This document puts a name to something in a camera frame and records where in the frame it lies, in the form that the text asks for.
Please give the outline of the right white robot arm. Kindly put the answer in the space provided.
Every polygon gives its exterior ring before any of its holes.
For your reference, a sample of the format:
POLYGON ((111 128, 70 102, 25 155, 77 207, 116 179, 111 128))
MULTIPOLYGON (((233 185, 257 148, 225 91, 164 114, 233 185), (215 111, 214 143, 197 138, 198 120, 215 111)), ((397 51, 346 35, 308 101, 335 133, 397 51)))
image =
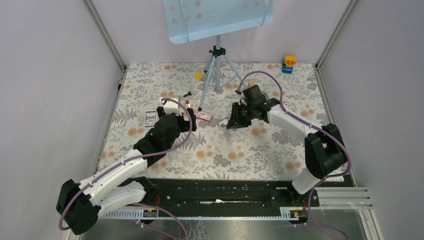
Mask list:
POLYGON ((227 129, 247 128, 257 119, 283 129, 304 143, 306 168, 291 181, 286 193, 291 205, 301 205, 308 191, 349 161, 336 125, 329 123, 318 127, 296 116, 284 109, 280 100, 268 98, 258 85, 241 94, 243 98, 231 106, 227 129))

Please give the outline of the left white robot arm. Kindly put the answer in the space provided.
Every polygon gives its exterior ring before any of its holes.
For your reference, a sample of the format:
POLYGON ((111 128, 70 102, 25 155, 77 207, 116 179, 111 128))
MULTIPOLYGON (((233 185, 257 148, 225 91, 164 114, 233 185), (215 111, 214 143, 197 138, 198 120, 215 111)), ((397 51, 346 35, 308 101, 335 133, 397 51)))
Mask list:
POLYGON ((156 109, 159 120, 118 161, 79 182, 69 179, 62 184, 55 208, 61 231, 81 235, 116 209, 154 202, 154 186, 148 180, 121 184, 181 147, 197 129, 196 114, 189 103, 169 97, 160 101, 162 106, 156 109))

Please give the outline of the pink stapler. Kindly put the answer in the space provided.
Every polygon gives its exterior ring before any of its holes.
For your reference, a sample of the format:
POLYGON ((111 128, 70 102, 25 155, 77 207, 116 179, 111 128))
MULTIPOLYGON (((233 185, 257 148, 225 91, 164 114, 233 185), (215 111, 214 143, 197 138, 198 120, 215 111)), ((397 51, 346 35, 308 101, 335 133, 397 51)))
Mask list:
POLYGON ((186 99, 184 101, 184 103, 185 103, 185 108, 186 108, 186 111, 184 113, 184 119, 188 121, 188 120, 191 119, 191 112, 190 112, 190 110, 192 110, 192 106, 191 106, 191 103, 190 103, 190 101, 188 99, 186 99))

